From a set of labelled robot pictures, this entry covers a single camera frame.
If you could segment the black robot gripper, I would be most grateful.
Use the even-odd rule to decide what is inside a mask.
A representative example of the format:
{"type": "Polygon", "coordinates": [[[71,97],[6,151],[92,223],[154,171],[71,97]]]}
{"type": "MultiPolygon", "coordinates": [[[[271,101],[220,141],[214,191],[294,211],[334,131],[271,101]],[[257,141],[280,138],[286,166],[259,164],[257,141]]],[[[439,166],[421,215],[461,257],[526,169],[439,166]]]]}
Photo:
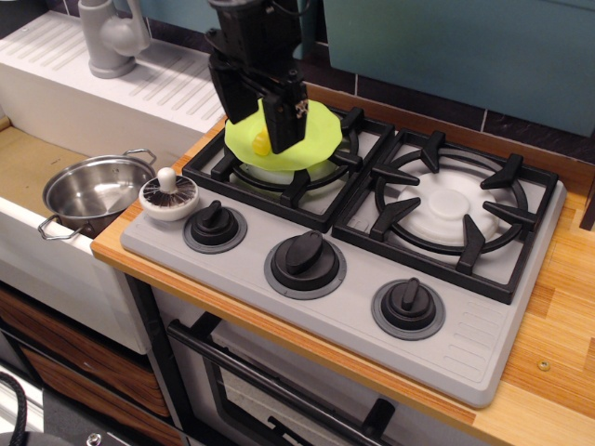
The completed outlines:
{"type": "Polygon", "coordinates": [[[263,99],[272,152],[305,137],[309,101],[294,50],[301,44],[297,1],[210,1],[218,27],[206,34],[213,47],[209,71],[229,120],[238,124],[263,99]]]}

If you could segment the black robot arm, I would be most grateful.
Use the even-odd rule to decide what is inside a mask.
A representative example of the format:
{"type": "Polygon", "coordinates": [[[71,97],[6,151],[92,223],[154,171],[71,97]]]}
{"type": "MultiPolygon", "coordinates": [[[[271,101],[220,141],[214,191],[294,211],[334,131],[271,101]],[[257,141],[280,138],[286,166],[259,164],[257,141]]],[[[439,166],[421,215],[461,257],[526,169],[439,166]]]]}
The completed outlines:
{"type": "Polygon", "coordinates": [[[211,1],[218,27],[206,32],[209,71],[232,123],[263,110],[271,148],[281,153],[305,138],[309,112],[294,58],[301,44],[296,1],[211,1]]]}

